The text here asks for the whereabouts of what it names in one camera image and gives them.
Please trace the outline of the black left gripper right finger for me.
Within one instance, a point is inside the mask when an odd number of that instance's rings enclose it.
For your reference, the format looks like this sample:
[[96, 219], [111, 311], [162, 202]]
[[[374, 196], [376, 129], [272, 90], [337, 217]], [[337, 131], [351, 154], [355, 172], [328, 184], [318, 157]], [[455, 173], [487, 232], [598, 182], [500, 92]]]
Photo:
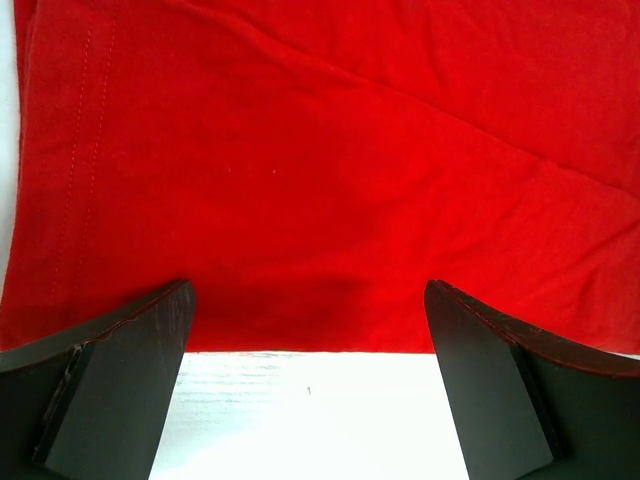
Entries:
[[471, 479], [636, 479], [639, 361], [506, 315], [441, 281], [428, 327]]

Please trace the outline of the red t-shirt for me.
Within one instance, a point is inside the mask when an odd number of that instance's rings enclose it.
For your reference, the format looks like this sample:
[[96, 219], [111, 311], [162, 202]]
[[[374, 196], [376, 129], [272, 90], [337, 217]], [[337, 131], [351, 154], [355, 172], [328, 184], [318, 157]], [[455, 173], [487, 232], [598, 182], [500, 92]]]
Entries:
[[174, 279], [194, 351], [426, 352], [431, 279], [639, 349], [635, 1], [18, 1], [10, 349]]

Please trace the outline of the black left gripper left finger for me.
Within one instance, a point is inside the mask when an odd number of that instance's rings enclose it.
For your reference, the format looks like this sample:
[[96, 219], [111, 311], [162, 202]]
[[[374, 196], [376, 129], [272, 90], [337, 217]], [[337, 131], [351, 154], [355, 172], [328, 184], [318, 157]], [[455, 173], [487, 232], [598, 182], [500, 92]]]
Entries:
[[174, 281], [2, 352], [2, 478], [148, 478], [195, 307]]

